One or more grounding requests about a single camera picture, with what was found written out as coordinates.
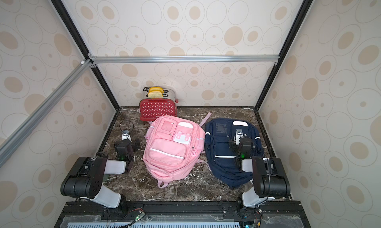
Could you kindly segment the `navy blue backpack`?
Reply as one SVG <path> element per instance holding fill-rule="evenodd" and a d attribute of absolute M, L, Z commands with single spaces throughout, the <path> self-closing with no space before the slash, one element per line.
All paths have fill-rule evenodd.
<path fill-rule="evenodd" d="M 215 118 L 205 125 L 205 153 L 213 175 L 230 188 L 239 187 L 252 179 L 252 174 L 238 169 L 236 154 L 229 148 L 228 141 L 235 138 L 236 130 L 242 129 L 244 136 L 254 141 L 253 156 L 263 157 L 264 150 L 258 129 L 247 121 Z"/>

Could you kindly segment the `pink backpack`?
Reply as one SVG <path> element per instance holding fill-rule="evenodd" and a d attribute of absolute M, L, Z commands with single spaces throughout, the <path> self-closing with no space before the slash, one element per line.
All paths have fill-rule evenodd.
<path fill-rule="evenodd" d="M 160 188 L 189 175 L 204 151 L 205 131 L 201 123 L 164 115 L 150 125 L 146 138 L 143 161 Z"/>

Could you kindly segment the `red polka dot toaster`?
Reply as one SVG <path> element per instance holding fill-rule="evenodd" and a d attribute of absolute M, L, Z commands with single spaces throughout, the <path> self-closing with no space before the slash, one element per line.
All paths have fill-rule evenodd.
<path fill-rule="evenodd" d="M 173 90 L 164 89 L 162 98 L 149 98 L 150 87 L 143 89 L 143 98 L 140 101 L 140 120 L 155 121 L 157 118 L 169 115 L 177 116 L 177 103 Z"/>

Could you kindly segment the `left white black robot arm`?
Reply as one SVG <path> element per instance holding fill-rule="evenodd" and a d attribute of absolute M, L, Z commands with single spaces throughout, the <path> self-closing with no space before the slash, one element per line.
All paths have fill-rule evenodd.
<path fill-rule="evenodd" d="M 114 144 L 117 156 L 79 157 L 61 184 L 61 194 L 76 199 L 87 199 L 109 209 L 127 212 L 126 197 L 103 184 L 105 175 L 129 173 L 134 164 L 134 152 L 140 148 L 140 141 L 129 139 Z"/>

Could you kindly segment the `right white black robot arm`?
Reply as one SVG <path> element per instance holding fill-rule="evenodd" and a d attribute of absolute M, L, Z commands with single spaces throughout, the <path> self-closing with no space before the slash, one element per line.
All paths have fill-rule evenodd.
<path fill-rule="evenodd" d="M 240 171 L 251 173 L 254 183 L 238 199 L 240 208 L 259 208 L 269 200 L 290 196 L 291 187 L 281 159 L 253 156 L 256 147 L 248 136 L 235 136 L 232 146 L 236 166 Z"/>

